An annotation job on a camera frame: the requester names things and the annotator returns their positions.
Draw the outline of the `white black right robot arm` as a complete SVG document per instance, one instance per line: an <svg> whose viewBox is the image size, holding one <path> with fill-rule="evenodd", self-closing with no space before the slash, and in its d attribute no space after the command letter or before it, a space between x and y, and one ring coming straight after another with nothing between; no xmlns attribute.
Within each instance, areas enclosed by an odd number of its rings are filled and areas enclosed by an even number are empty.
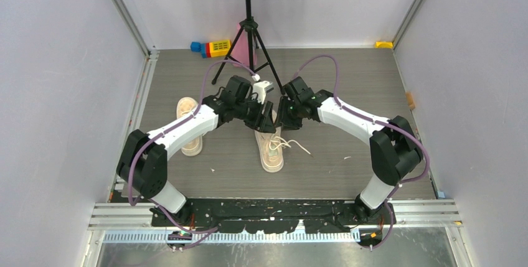
<svg viewBox="0 0 528 267"><path fill-rule="evenodd" d="M296 96L282 96L277 118L284 129L300 129L304 119L329 124L368 145L374 174L352 206L362 223L377 219L384 203L406 181L405 176L422 161L428 161L423 145L405 118L372 115L326 90L313 93L308 89Z"/></svg>

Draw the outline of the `pink foam block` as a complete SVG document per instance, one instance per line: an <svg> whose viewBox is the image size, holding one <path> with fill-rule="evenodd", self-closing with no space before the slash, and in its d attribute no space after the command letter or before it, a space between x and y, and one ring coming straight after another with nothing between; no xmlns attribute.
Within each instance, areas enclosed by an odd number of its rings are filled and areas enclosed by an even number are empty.
<svg viewBox="0 0 528 267"><path fill-rule="evenodd" d="M248 44L248 37L247 32L240 26L240 24L237 25L237 31L241 30L242 33L240 34L240 37L238 38L238 41L236 44L234 44L233 51L230 54L236 61L243 63L247 67L250 66L250 57L249 57L249 44Z"/></svg>

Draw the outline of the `beige lace sneaker with laces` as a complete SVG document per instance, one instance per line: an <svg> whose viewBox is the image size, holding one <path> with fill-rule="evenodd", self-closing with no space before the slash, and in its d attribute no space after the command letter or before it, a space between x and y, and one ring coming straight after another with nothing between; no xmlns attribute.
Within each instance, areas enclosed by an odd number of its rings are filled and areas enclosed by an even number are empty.
<svg viewBox="0 0 528 267"><path fill-rule="evenodd" d="M283 149L292 148L297 145L301 150L310 156L312 153L295 139L286 140L281 136L282 127L275 128L274 133L262 133L254 131L257 146L259 149L260 162L264 171L276 173L284 166Z"/></svg>

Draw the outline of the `small brown wooden block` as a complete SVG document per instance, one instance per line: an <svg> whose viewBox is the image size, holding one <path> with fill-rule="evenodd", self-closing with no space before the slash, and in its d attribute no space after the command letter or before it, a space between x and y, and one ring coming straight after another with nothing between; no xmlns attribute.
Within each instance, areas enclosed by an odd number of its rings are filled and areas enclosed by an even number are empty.
<svg viewBox="0 0 528 267"><path fill-rule="evenodd" d="M415 104L414 97L413 97L412 93L410 91L406 91L405 92L405 96L406 96L406 100L407 100L407 104L408 104L409 109L411 111L413 111L416 108L416 104Z"/></svg>

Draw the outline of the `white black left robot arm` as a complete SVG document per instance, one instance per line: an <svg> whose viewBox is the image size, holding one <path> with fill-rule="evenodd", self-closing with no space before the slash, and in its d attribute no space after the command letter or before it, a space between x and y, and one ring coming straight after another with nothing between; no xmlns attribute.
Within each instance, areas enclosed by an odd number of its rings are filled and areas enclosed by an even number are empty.
<svg viewBox="0 0 528 267"><path fill-rule="evenodd" d="M266 100L272 89L269 81L250 83L232 76L225 87L205 97L190 113L148 133L139 129L131 132L116 174L141 196L164 207L173 224L185 225L191 210L185 205L186 197L167 178L168 161L186 144L233 119L257 132L274 133L273 103Z"/></svg>

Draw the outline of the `yellow toy block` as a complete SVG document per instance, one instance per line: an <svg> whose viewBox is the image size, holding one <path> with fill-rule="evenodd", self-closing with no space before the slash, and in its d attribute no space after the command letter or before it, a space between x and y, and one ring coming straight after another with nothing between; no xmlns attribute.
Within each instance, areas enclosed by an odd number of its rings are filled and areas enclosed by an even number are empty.
<svg viewBox="0 0 528 267"><path fill-rule="evenodd" d="M389 41L377 41L374 44L376 49L393 49L394 43Z"/></svg>

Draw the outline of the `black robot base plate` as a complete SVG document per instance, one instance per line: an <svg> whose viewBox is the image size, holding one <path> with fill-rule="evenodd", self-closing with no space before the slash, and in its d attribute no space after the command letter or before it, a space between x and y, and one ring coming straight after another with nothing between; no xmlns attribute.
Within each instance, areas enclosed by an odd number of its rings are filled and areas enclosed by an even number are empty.
<svg viewBox="0 0 528 267"><path fill-rule="evenodd" d="M392 207L361 208L348 200L310 199L188 199L178 213L165 215L154 207L152 226L175 223L199 232L256 234L345 233L358 225L380 229L394 221Z"/></svg>

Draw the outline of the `colourful toy block train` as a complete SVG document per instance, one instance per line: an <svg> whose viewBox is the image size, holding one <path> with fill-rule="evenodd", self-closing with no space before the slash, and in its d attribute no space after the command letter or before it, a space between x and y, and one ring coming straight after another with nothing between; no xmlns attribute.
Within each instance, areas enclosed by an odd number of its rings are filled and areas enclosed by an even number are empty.
<svg viewBox="0 0 528 267"><path fill-rule="evenodd" d="M199 53L204 59L211 57L224 57L228 54L230 48L230 40L219 40L206 43L192 42L190 45L191 51Z"/></svg>

